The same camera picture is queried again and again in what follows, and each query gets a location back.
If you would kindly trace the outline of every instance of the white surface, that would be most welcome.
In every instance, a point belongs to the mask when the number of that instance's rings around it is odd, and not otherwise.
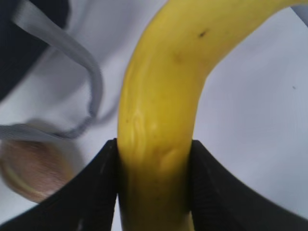
[[[102,115],[116,102],[143,29],[165,0],[91,0],[76,39],[100,62]],[[308,30],[291,9],[270,18],[209,76],[194,138],[232,173],[274,202],[308,218]],[[86,72],[60,53],[37,66],[0,104],[0,123],[44,120],[69,128],[86,115]],[[116,115],[92,128],[67,154],[80,171],[108,139]],[[34,204],[0,181],[0,223]],[[114,231],[120,231],[116,207]]]

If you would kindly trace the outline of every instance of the gray strap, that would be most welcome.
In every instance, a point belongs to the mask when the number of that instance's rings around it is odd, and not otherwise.
[[[28,0],[21,0],[12,21],[29,34],[54,46],[76,63],[85,67],[89,73],[91,101],[89,116],[70,131],[47,133],[26,124],[0,126],[0,139],[25,141],[58,141],[79,137],[97,120],[103,98],[103,78],[99,65],[93,56],[78,42],[53,23],[39,8]]]
[[[298,17],[308,26],[308,6],[307,5],[298,5],[292,7],[294,12]]]

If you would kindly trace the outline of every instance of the banana peel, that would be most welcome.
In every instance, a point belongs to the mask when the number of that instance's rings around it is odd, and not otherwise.
[[[206,77],[279,10],[307,0],[169,0],[128,65],[118,117],[124,231],[193,231],[188,160]]]

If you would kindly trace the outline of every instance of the round brown object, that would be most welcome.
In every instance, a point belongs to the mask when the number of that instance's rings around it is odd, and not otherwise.
[[[0,170],[14,192],[36,203],[73,178],[70,165],[53,144],[33,141],[4,141]]]

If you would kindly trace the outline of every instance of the banana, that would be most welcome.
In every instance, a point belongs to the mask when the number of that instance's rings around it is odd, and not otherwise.
[[[169,0],[128,65],[118,118],[124,231],[192,231],[188,157],[206,77],[279,10],[308,0]]]

